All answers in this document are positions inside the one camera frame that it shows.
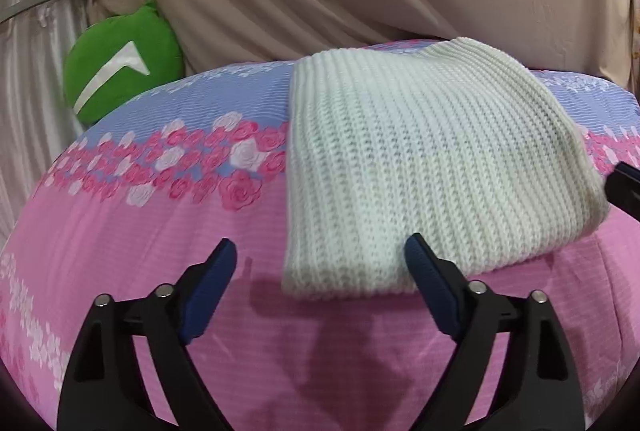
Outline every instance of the pillow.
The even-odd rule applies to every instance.
[[[143,91],[184,77],[182,52],[155,1],[87,29],[65,61],[67,106],[86,125]]]

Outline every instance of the white knit sweater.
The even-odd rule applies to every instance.
[[[607,214],[575,125],[519,62],[471,39],[296,64],[282,285],[297,297],[411,292],[420,232],[464,274],[557,249]]]

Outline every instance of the white arrow shape on pillow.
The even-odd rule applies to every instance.
[[[82,106],[87,103],[94,93],[100,90],[105,82],[125,66],[128,66],[143,75],[149,75],[151,73],[146,67],[145,61],[142,60],[140,52],[136,48],[136,43],[129,41],[117,51],[116,55],[104,63],[102,68],[100,68],[97,74],[95,74],[89,81],[89,84],[87,84],[84,90],[82,90],[82,93],[74,105],[74,113],[78,114],[82,109]]]

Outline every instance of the blue gripper pad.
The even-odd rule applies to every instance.
[[[431,254],[415,236],[410,236],[404,244],[406,265],[438,329],[455,339],[462,331],[458,300],[433,262],[437,257]]]
[[[182,324],[178,335],[185,345],[204,333],[236,270],[238,257],[236,246],[231,241],[227,241],[216,251],[215,259],[210,259],[211,264],[207,263],[208,269],[202,275],[200,283],[182,306]]]

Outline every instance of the white satin curtain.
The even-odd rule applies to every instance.
[[[0,10],[22,0],[0,0]],[[62,67],[87,28],[84,0],[53,0],[0,25],[0,249],[31,189],[82,127]]]

